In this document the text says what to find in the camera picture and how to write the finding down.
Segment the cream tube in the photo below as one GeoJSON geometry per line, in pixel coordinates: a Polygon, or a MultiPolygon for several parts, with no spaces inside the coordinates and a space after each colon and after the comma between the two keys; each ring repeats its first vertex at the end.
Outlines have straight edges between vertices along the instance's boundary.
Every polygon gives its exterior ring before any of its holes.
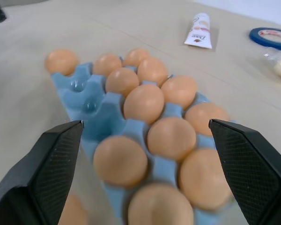
{"type": "Polygon", "coordinates": [[[184,44],[212,49],[210,40],[210,20],[206,13],[195,15],[192,27],[184,44]]]}

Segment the brown egg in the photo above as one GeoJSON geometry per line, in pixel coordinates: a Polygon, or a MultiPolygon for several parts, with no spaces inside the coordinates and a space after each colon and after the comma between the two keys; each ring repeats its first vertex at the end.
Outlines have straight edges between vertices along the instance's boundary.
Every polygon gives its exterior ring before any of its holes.
{"type": "Polygon", "coordinates": [[[129,225],[193,225],[188,200],[168,184],[151,184],[133,197],[128,208],[129,225]]]}
{"type": "Polygon", "coordinates": [[[75,195],[67,197],[59,219],[59,225],[88,225],[88,215],[82,208],[80,199],[75,195]]]}
{"type": "Polygon", "coordinates": [[[124,116],[126,119],[143,120],[151,124],[162,113],[163,105],[163,92],[153,84],[143,84],[127,96],[124,116]]]}
{"type": "Polygon", "coordinates": [[[184,119],[167,117],[151,127],[147,142],[152,154],[180,161],[193,150],[196,132],[184,119]]]}
{"type": "Polygon", "coordinates": [[[192,103],[197,91],[197,84],[189,76],[176,76],[168,79],[161,90],[164,94],[165,102],[178,104],[186,109],[192,103]]]}
{"type": "Polygon", "coordinates": [[[212,135],[208,127],[211,119],[230,121],[228,113],[211,102],[194,105],[186,112],[185,119],[192,124],[197,134],[202,135],[212,135]]]}
{"type": "Polygon", "coordinates": [[[134,140],[125,136],[111,136],[103,140],[94,154],[94,168],[98,177],[107,183],[123,187],[138,184],[146,175],[148,159],[134,140]]]}
{"type": "Polygon", "coordinates": [[[45,67],[50,74],[60,72],[65,76],[71,75],[78,64],[79,60],[75,53],[66,49],[51,52],[45,60],[45,67]]]}
{"type": "Polygon", "coordinates": [[[159,59],[153,57],[141,61],[137,75],[141,82],[155,82],[159,87],[168,79],[168,71],[165,65],[159,59]]]}
{"type": "Polygon", "coordinates": [[[93,66],[93,74],[109,76],[112,71],[122,67],[122,62],[115,54],[102,55],[93,66]]]}
{"type": "Polygon", "coordinates": [[[191,153],[181,165],[179,185],[191,204],[202,210],[217,210],[232,195],[215,149],[191,153]]]}
{"type": "Polygon", "coordinates": [[[142,60],[150,57],[149,52],[143,48],[132,49],[123,61],[124,66],[138,67],[142,60]]]}
{"type": "Polygon", "coordinates": [[[106,92],[114,92],[127,97],[128,94],[139,86],[140,81],[135,72],[127,68],[114,70],[107,78],[106,92]]]}

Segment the beige tabletop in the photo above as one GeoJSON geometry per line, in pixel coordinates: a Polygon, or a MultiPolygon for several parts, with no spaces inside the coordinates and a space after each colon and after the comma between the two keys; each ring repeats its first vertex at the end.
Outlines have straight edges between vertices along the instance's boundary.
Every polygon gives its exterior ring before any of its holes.
{"type": "MultiPolygon", "coordinates": [[[[47,129],[68,119],[44,58],[56,48],[81,62],[142,47],[171,74],[189,75],[232,119],[261,132],[281,153],[281,79],[248,38],[277,24],[185,0],[50,0],[5,9],[0,24],[0,180],[47,129]],[[196,13],[210,15],[213,49],[183,44],[196,13]]],[[[243,225],[235,207],[223,224],[243,225]]]]}

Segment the tape roll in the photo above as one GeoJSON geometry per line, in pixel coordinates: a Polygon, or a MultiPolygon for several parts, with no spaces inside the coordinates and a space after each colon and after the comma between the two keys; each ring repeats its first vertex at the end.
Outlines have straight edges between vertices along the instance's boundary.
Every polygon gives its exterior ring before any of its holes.
{"type": "Polygon", "coordinates": [[[279,29],[268,27],[254,28],[251,30],[249,37],[257,44],[281,50],[281,30],[279,29]]]}

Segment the egg carton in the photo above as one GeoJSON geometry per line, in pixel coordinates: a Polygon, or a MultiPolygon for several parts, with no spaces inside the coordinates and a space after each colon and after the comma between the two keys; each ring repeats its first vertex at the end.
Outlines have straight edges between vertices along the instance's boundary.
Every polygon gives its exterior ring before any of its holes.
{"type": "MultiPolygon", "coordinates": [[[[92,67],[92,63],[81,64],[77,66],[73,76],[66,77],[61,73],[54,73],[52,80],[70,119],[84,120],[81,146],[91,162],[97,145],[111,135],[125,135],[139,143],[146,152],[150,173],[137,187],[127,189],[102,182],[115,216],[122,220],[122,224],[126,224],[127,208],[132,195],[144,185],[154,181],[167,182],[177,187],[178,164],[174,160],[152,155],[148,151],[146,137],[150,126],[143,121],[126,120],[123,117],[125,98],[117,93],[106,93],[107,78],[103,75],[92,75],[92,67]]],[[[137,72],[135,67],[128,68],[137,72]]],[[[190,107],[202,102],[210,101],[197,92],[190,107]]],[[[179,105],[166,103],[160,118],[182,118],[188,109],[184,111],[179,105]]],[[[196,146],[215,149],[213,138],[205,135],[197,135],[196,146]]],[[[195,225],[218,225],[225,208],[226,206],[217,212],[194,209],[195,225]]]]}

